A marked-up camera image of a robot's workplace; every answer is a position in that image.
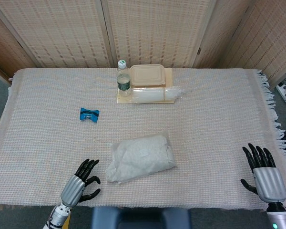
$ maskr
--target tablecloth fringe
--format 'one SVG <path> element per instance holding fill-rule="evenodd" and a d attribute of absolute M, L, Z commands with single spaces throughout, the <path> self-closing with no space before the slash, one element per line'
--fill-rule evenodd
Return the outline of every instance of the tablecloth fringe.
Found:
<path fill-rule="evenodd" d="M 263 90 L 263 94 L 264 94 L 264 98 L 265 98 L 265 102 L 266 105 L 268 106 L 268 111 L 270 113 L 270 116 L 272 118 L 273 121 L 273 127 L 276 133 L 276 140 L 277 140 L 277 146 L 279 149 L 282 150 L 282 152 L 284 153 L 285 157 L 285 165 L 286 165 L 286 140 L 283 139 L 284 135 L 285 135 L 285 130 L 281 130 L 281 124 L 277 121 L 278 120 L 278 116 L 276 114 L 275 111 L 275 101 L 274 101 L 274 95 L 271 93 L 271 91 L 269 90 L 269 83 L 268 83 L 268 78 L 265 74 L 263 74 L 263 72 L 261 70 L 256 70 L 257 74 L 259 75 L 259 79 L 261 82 L 261 88 Z"/>

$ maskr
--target bottle cap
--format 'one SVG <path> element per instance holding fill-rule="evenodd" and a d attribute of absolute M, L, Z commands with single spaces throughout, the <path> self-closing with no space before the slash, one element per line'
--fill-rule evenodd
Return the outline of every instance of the bottle cap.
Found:
<path fill-rule="evenodd" d="M 118 62 L 119 68 L 124 69 L 126 68 L 126 61 L 125 60 L 120 60 Z"/>

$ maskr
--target white plastic package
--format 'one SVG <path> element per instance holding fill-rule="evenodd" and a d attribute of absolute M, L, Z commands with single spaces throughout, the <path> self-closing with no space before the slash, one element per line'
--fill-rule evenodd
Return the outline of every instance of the white plastic package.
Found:
<path fill-rule="evenodd" d="M 107 181 L 126 182 L 176 165 L 172 147 L 164 133 L 122 141 L 112 146 Z"/>
<path fill-rule="evenodd" d="M 174 101 L 183 93 L 183 90 L 179 86 L 133 88 L 130 101 L 133 104 Z"/>

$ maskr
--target blue object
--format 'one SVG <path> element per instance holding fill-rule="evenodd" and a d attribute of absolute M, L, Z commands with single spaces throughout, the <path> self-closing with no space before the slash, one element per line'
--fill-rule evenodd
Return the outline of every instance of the blue object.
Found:
<path fill-rule="evenodd" d="M 80 120 L 89 118 L 94 123 L 97 123 L 97 120 L 99 119 L 99 114 L 100 114 L 99 110 L 91 111 L 85 108 L 81 108 Z"/>
<path fill-rule="evenodd" d="M 191 229 L 190 211 L 183 208 L 95 207 L 91 229 Z"/>

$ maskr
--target woven screen panel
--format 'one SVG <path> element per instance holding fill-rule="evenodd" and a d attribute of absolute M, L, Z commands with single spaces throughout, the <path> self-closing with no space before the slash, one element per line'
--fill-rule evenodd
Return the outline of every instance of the woven screen panel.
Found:
<path fill-rule="evenodd" d="M 42 67 L 110 67 L 95 1 L 0 0 Z"/>
<path fill-rule="evenodd" d="M 251 0 L 217 1 L 194 68 L 214 68 L 222 58 Z"/>
<path fill-rule="evenodd" d="M 270 84 L 286 73 L 286 0 L 258 0 L 220 66 L 257 68 Z"/>
<path fill-rule="evenodd" d="M 118 59 L 125 59 L 129 66 L 193 66 L 193 49 L 210 0 L 107 2 Z"/>
<path fill-rule="evenodd" d="M 34 62 L 0 20 L 0 69 L 12 77 L 19 69 L 31 67 Z"/>

